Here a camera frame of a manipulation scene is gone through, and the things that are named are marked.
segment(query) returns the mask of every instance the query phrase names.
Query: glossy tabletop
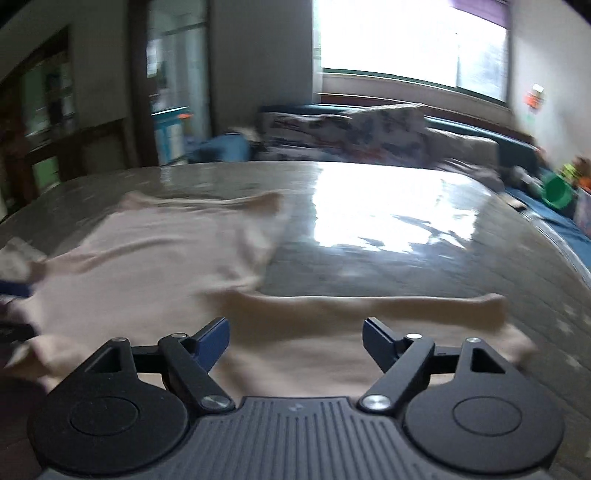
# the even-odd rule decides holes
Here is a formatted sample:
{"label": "glossy tabletop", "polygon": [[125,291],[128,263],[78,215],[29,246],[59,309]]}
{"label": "glossy tabletop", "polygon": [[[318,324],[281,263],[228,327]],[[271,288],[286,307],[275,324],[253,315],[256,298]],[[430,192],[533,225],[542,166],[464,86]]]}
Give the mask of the glossy tabletop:
{"label": "glossy tabletop", "polygon": [[276,296],[500,293],[540,347],[527,369],[563,408],[553,473],[591,478],[591,295],[526,219],[458,174],[345,163],[143,168],[59,185],[0,225],[48,254],[80,240],[121,196],[235,198],[285,190],[293,212],[261,291]]}

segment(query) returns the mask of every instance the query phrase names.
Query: sofa backrest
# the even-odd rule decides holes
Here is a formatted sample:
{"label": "sofa backrest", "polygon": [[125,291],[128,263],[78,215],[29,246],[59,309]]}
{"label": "sofa backrest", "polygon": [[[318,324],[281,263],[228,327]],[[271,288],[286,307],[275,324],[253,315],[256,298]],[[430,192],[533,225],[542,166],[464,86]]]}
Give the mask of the sofa backrest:
{"label": "sofa backrest", "polygon": [[[360,109],[347,105],[327,105],[315,103],[311,105],[267,105],[261,107],[261,112],[291,113],[292,115],[338,115],[346,110]],[[501,134],[472,127],[470,125],[452,122],[432,116],[425,117],[426,126],[439,130],[446,130],[460,135],[472,135],[494,140],[499,145],[499,165],[501,167],[523,167],[530,174],[536,175],[540,168],[535,147],[525,142],[506,137]]]}

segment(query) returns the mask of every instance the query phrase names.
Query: glass door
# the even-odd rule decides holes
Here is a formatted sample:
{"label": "glass door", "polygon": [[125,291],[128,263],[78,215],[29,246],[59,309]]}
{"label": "glass door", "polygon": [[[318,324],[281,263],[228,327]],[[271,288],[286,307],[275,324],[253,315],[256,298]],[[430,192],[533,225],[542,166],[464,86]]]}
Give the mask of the glass door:
{"label": "glass door", "polygon": [[207,0],[151,0],[146,54],[158,162],[198,162],[211,136]]}

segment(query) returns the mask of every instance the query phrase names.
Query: green bowl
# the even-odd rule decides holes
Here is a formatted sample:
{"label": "green bowl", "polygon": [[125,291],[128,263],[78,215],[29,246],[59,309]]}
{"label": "green bowl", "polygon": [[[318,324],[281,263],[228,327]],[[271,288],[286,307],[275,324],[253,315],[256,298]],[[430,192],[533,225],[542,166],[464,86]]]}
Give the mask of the green bowl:
{"label": "green bowl", "polygon": [[573,200],[573,189],[560,176],[551,173],[544,177],[542,200],[554,210],[566,208]]}

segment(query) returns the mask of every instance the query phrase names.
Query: window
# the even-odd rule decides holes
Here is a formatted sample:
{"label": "window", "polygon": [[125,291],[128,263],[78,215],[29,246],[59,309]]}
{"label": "window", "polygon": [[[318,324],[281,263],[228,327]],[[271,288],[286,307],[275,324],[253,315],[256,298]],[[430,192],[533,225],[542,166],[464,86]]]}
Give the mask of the window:
{"label": "window", "polygon": [[404,77],[505,102],[505,1],[317,1],[325,72]]}

